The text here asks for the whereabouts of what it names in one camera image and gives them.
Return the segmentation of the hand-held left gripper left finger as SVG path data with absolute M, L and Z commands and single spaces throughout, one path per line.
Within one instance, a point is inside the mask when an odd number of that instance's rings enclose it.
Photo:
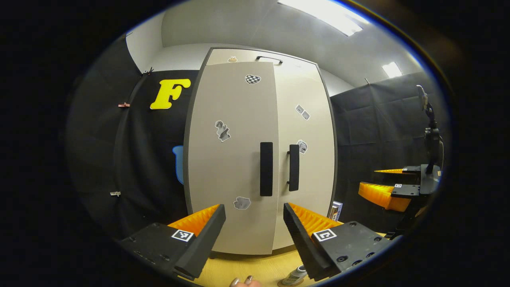
M 166 277 L 198 278 L 226 221 L 216 204 L 171 224 L 152 223 L 120 240 L 120 246 Z

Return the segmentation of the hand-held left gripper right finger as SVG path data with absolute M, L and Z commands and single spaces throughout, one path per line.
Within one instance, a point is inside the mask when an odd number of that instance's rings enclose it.
M 392 240 L 355 220 L 340 223 L 293 203 L 283 205 L 283 219 L 314 281 L 348 276 L 393 247 Z

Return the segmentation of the white plastic bottle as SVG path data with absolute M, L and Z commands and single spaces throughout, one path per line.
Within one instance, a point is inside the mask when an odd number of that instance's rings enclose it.
M 295 283 L 296 287 L 297 285 L 300 285 L 304 281 L 305 276 L 307 276 L 305 266 L 300 265 L 296 269 L 288 273 L 288 275 L 282 280 L 284 280 L 284 283 L 286 285 L 291 285 Z

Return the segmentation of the white cabinet door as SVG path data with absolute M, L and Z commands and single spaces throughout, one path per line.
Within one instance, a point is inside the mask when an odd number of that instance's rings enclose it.
M 226 221 L 213 251 L 273 251 L 277 197 L 260 196 L 260 142 L 273 142 L 277 187 L 278 115 L 270 62 L 206 65 L 194 94 L 184 142 L 189 207 L 224 204 Z
M 330 98 L 317 65 L 275 65 L 278 112 L 279 188 L 273 249 L 293 245 L 283 205 L 294 203 L 326 216 L 335 182 L 335 132 Z M 299 145 L 299 190 L 288 190 L 289 145 Z

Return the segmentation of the white cabinet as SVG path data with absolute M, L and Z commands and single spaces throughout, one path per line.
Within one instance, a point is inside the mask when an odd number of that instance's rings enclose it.
M 316 63 L 259 49 L 210 48 L 190 98 L 183 173 L 189 212 L 224 205 L 213 251 L 265 255 L 292 245 L 285 203 L 327 216 L 336 144 Z

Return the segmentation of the beige cabinet drawer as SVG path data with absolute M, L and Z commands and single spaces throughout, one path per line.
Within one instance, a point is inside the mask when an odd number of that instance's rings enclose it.
M 283 60 L 282 64 L 275 64 L 275 65 L 287 65 L 290 67 L 298 67 L 298 68 L 304 68 L 308 66 L 314 66 L 315 64 L 291 57 L 288 55 L 283 54 L 277 54 L 272 53 L 269 51 L 259 51 L 259 50 L 253 50 L 253 49 L 226 49 L 226 48 L 213 48 L 209 54 L 209 57 L 206 61 L 207 65 L 212 64 L 223 64 L 223 63 L 240 63 L 240 62 L 255 62 L 256 57 L 262 55 L 262 56 L 268 56 L 268 57 L 274 57 L 277 59 Z

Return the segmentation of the black backdrop cloth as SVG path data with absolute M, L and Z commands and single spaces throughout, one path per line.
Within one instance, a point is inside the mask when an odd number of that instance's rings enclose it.
M 335 200 L 343 204 L 341 222 L 355 220 L 379 233 L 392 231 L 400 222 L 402 213 L 369 202 L 358 190 L 360 182 L 381 184 L 380 170 L 428 163 L 424 131 L 429 118 L 421 109 L 418 85 L 435 112 L 445 148 L 438 165 L 445 168 L 451 151 L 451 109 L 435 78 L 410 73 L 330 98 L 337 135 Z
M 187 216 L 173 149 L 184 143 L 197 77 L 198 70 L 140 71 L 122 37 L 72 94 L 65 129 L 71 179 L 91 218 L 115 240 Z

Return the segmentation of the small ceiling light panel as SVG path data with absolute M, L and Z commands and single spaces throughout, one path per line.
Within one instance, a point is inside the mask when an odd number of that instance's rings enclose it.
M 400 77 L 403 75 L 402 71 L 400 70 L 399 66 L 396 62 L 392 61 L 388 64 L 384 64 L 381 66 L 382 70 L 385 72 L 388 78 L 395 78 Z

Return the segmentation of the long ceiling light panel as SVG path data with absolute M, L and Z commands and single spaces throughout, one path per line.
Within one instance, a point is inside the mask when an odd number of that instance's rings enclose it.
M 337 29 L 345 36 L 352 36 L 370 24 L 366 18 L 334 0 L 277 0 L 278 4 L 297 9 Z

